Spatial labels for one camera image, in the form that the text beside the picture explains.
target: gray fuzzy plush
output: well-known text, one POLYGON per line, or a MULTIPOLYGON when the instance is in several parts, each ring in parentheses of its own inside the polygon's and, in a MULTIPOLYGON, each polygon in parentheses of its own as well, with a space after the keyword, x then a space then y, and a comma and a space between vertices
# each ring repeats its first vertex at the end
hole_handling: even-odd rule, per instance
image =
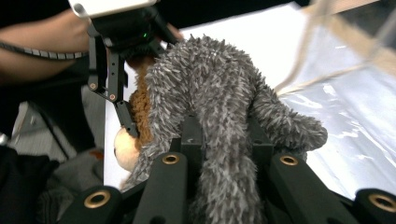
POLYGON ((153 160, 180 137, 184 117, 195 113, 207 148, 190 209, 193 223, 265 223, 250 158, 249 114, 290 153, 302 155, 327 140, 318 120, 283 105, 249 56, 224 41, 205 36, 176 44, 150 67, 146 82, 153 140, 143 146, 124 189, 148 179, 153 160))

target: plush toy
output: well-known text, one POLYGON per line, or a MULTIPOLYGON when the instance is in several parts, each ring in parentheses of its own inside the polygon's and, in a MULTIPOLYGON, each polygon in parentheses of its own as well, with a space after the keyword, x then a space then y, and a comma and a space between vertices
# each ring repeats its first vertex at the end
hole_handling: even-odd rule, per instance
POLYGON ((151 56, 138 57, 129 60, 128 64, 136 71, 136 91, 132 93, 129 104, 131 105, 132 119, 136 123, 139 137, 133 138, 125 128, 121 128, 114 140, 114 154, 117 162, 126 171, 132 171, 139 156, 140 148, 151 141, 149 130, 149 96, 145 77, 149 66, 154 64, 151 56))
POLYGON ((144 79, 146 95, 133 96, 131 103, 136 106, 144 98, 144 106, 134 108, 134 119, 142 123, 138 131, 149 130, 150 138, 140 149, 131 148, 139 156, 123 187, 146 180, 153 160, 180 137, 184 117, 196 114, 207 146, 190 204, 192 223, 265 222, 250 158, 248 115, 257 118, 276 148, 299 156, 327 140, 318 120, 283 105, 248 55, 224 41, 204 36, 177 43, 148 67, 144 79), (140 110, 146 118, 138 118, 140 110))

